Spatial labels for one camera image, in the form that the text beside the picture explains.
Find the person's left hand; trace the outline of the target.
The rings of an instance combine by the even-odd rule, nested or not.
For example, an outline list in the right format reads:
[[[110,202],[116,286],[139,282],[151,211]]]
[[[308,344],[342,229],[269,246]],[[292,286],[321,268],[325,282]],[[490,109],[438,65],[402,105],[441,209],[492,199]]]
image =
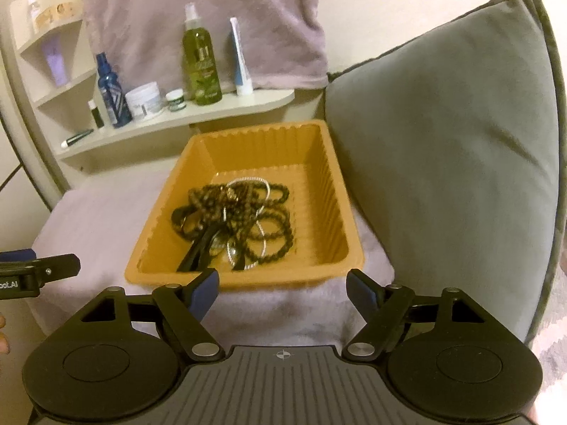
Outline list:
[[[3,315],[0,316],[0,353],[2,355],[9,354],[11,351],[10,343],[3,330],[6,327],[6,319]]]

